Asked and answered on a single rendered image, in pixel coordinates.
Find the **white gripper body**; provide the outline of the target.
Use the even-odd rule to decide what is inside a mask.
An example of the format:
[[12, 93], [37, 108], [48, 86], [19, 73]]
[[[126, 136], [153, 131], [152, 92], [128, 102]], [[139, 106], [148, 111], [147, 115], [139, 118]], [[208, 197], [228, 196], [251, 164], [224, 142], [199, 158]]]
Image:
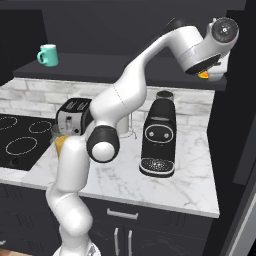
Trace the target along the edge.
[[214, 66], [208, 69], [208, 80], [219, 81], [228, 69], [229, 53], [221, 58]]

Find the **teal mug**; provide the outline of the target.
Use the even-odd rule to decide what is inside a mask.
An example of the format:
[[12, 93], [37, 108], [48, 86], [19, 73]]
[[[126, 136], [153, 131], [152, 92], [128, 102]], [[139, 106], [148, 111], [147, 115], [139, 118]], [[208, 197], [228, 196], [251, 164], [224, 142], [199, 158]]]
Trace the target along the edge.
[[55, 67], [59, 64], [57, 47], [55, 44], [45, 44], [40, 46], [37, 60], [46, 67]]

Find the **glass pitcher with orange liquid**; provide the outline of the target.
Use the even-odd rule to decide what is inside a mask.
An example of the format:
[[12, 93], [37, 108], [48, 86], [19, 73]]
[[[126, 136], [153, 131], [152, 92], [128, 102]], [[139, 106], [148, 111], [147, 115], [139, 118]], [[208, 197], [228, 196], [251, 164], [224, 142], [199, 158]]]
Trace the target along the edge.
[[60, 156], [64, 141], [70, 135], [71, 135], [70, 129], [65, 130], [64, 128], [59, 128], [57, 124], [52, 126], [50, 143], [54, 144], [55, 152], [57, 153], [57, 156]]

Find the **dark tall cabinet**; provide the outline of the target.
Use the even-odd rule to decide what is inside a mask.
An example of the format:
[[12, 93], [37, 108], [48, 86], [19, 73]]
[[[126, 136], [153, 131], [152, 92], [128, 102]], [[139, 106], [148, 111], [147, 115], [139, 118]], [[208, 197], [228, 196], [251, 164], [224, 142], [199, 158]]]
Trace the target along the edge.
[[256, 183], [256, 0], [227, 15], [240, 35], [207, 130], [220, 217], [212, 222], [203, 256], [225, 256]]

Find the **black coffee machine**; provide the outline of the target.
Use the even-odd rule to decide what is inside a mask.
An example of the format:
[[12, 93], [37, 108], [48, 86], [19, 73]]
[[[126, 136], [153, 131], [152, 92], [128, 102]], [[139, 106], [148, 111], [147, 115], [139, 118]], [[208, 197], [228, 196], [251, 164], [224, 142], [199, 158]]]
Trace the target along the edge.
[[143, 125], [139, 171], [150, 177], [169, 178], [175, 171], [176, 109], [174, 94], [159, 91]]

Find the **black and silver toaster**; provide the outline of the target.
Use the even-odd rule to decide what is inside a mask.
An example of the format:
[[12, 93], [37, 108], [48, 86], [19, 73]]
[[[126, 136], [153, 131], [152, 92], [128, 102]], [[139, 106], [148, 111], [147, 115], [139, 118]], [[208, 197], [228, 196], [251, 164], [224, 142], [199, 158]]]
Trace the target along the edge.
[[82, 135], [93, 121], [90, 112], [91, 99], [70, 98], [56, 113], [56, 124], [63, 135]]

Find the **dark drawer front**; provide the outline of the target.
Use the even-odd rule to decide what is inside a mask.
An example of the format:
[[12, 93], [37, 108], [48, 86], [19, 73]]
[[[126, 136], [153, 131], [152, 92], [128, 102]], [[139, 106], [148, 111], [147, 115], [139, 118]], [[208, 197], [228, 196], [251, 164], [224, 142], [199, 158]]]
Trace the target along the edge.
[[[109, 219], [119, 223], [155, 229], [167, 233], [206, 240], [211, 228], [212, 219], [186, 213], [137, 206], [133, 204], [112, 202], [83, 197], [82, 200], [96, 219]], [[139, 213], [137, 220], [107, 215], [107, 208], [125, 213]]]

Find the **dark cupboard door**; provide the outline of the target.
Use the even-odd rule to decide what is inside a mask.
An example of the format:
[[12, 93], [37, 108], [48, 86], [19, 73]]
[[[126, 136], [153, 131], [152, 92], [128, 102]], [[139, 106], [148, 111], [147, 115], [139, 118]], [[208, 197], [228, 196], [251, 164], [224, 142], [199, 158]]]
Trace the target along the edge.
[[119, 228], [119, 256], [125, 256], [123, 225], [97, 219], [93, 221], [89, 236], [92, 242], [99, 248], [101, 256], [116, 256], [114, 245], [114, 231], [116, 227]]
[[132, 256], [202, 256], [205, 241], [135, 226], [125, 226], [128, 256], [128, 232], [132, 230]]

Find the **black hob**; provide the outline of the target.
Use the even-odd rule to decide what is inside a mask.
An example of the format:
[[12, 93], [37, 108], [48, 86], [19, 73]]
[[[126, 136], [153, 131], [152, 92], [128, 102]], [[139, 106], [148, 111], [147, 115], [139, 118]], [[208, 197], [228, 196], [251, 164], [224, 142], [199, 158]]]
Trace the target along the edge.
[[0, 167], [29, 171], [49, 148], [54, 119], [0, 114]]

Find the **dark cabinet under hob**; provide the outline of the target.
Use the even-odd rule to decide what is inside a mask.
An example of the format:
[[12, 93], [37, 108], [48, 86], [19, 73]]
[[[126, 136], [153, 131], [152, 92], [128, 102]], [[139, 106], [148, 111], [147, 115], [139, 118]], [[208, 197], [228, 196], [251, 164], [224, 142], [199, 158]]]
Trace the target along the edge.
[[52, 256], [59, 246], [58, 224], [45, 191], [0, 183], [0, 248]]

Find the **dark wall shelf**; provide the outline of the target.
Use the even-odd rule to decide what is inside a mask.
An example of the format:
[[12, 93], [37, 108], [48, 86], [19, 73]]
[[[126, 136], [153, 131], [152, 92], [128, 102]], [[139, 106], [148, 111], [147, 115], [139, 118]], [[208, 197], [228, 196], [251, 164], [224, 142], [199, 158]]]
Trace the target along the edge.
[[[114, 83], [122, 74], [127, 56], [59, 53], [59, 65], [45, 67], [34, 60], [13, 71], [15, 77]], [[209, 82], [185, 74], [171, 57], [154, 57], [145, 69], [148, 86], [224, 91], [227, 80]]]

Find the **dark wall cupboard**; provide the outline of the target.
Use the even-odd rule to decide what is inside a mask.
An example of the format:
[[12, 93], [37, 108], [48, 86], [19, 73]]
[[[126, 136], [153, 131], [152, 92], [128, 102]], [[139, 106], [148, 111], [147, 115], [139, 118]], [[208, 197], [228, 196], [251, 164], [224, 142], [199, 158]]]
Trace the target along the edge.
[[37, 59], [47, 35], [41, 10], [0, 10], [0, 87]]

